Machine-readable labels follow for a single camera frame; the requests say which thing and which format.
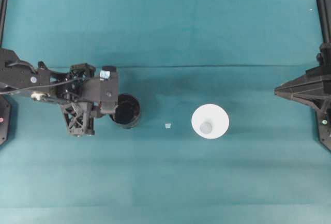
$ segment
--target teal cloth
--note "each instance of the teal cloth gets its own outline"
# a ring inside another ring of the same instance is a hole
[[[9,0],[4,47],[64,71],[119,65],[142,115],[131,130],[104,117],[76,138],[58,106],[10,98],[0,222],[329,223],[331,154],[314,112],[273,94],[316,64],[314,1]],[[230,117],[217,140],[191,127],[205,103]]]

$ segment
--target white cone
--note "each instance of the white cone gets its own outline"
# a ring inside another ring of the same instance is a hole
[[[194,131],[206,139],[216,139],[224,135],[229,128],[229,116],[226,111],[215,104],[198,107],[192,115]]]

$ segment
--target screw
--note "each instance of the screw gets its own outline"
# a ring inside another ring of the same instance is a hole
[[[30,81],[31,81],[32,83],[36,83],[36,82],[37,82],[37,78],[36,78],[36,77],[31,77],[31,78],[30,78]]]

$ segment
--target black cup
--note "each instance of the black cup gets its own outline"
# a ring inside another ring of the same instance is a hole
[[[110,115],[110,118],[121,127],[129,129],[138,123],[139,116],[140,105],[138,100],[129,94],[120,94],[115,114]]]

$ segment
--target black cable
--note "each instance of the black cable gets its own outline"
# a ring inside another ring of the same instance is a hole
[[[48,85],[36,85],[36,86],[30,86],[30,87],[25,87],[25,88],[13,89],[11,91],[0,91],[0,95],[7,95],[7,94],[19,92],[19,91],[27,91],[29,89],[35,89],[35,88],[55,87],[55,86],[71,83],[73,81],[82,80],[82,79],[84,79],[84,78],[73,78],[68,81],[64,81],[64,82],[60,82],[60,83],[53,83],[53,84],[48,84]]]

